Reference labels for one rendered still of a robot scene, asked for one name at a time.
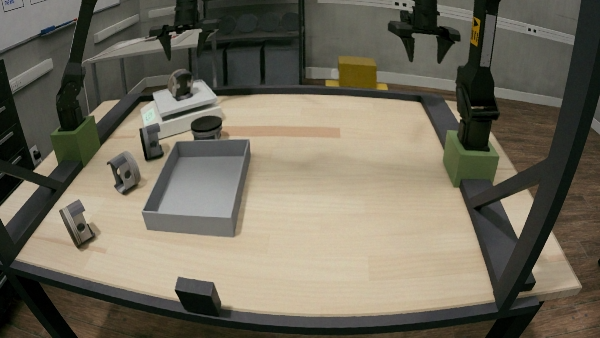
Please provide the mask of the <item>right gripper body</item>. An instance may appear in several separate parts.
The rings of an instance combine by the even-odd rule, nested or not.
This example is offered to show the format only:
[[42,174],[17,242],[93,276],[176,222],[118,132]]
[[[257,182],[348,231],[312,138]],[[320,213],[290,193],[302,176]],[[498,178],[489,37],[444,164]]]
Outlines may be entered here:
[[390,21],[388,23],[388,31],[402,37],[412,37],[413,33],[419,33],[439,35],[440,38],[448,41],[461,41],[461,35],[458,30],[447,26],[437,26],[437,15],[440,16],[437,7],[415,3],[415,6],[412,6],[412,10],[415,10],[415,26],[411,26],[405,22]]

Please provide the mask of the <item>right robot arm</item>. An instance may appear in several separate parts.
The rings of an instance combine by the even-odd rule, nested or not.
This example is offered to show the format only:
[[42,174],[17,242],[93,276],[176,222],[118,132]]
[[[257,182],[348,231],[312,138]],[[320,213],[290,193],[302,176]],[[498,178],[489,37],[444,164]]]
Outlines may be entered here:
[[500,1],[474,0],[469,58],[457,69],[457,112],[462,118],[457,136],[467,151],[490,152],[492,120],[500,116],[490,71]]

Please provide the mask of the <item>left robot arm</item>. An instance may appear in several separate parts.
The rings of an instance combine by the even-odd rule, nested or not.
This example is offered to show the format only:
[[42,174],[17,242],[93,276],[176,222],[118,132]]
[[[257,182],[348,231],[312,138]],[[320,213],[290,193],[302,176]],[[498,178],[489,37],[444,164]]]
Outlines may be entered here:
[[82,116],[81,106],[76,96],[79,95],[81,87],[84,87],[86,68],[82,67],[82,57],[97,1],[81,1],[69,60],[61,80],[61,88],[56,95],[56,109],[61,126],[58,132],[74,131],[86,120]]

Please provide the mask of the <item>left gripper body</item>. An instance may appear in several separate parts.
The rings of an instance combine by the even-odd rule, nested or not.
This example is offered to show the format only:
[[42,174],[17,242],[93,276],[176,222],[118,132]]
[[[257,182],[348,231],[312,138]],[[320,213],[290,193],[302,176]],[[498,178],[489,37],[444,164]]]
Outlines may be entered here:
[[[194,2],[184,2],[177,3],[175,7],[175,22],[174,26],[160,25],[151,27],[149,31],[149,37],[164,37],[168,36],[169,32],[177,32],[177,31],[185,31],[185,30],[194,30],[201,29],[202,32],[213,31],[216,29],[222,28],[222,20],[221,19],[211,19],[204,20],[202,23],[197,23],[197,5],[198,1]],[[192,26],[187,26],[191,24]],[[178,26],[183,25],[183,27],[178,28]],[[168,31],[166,31],[168,30]],[[206,31],[207,30],[207,31]]]

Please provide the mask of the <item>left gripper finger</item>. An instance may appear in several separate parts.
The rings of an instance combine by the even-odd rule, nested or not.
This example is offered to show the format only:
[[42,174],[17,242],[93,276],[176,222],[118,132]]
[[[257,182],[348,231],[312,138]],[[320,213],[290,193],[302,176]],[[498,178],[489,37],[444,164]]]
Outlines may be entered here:
[[172,35],[156,37],[156,39],[159,39],[161,45],[163,46],[168,61],[171,60],[171,37]]
[[214,30],[213,31],[207,31],[207,32],[199,32],[198,47],[197,47],[197,58],[200,57],[200,54],[202,52],[203,46],[205,44],[205,41],[206,41],[206,39],[209,36],[208,33],[213,33],[213,32],[214,32]]

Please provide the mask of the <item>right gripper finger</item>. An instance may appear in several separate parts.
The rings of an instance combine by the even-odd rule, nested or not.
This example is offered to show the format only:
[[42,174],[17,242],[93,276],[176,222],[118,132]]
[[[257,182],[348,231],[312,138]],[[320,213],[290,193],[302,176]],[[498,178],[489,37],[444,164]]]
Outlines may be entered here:
[[[414,58],[414,45],[415,45],[415,38],[413,37],[402,37],[399,36],[405,46],[408,58],[410,62],[413,62],[413,58]],[[405,40],[404,40],[405,39]]]
[[444,40],[442,38],[440,38],[439,36],[436,36],[437,42],[438,42],[438,48],[437,48],[437,63],[441,64],[442,60],[444,59],[446,53],[448,52],[448,50],[450,49],[450,47],[455,44],[454,41],[448,41],[448,40]]

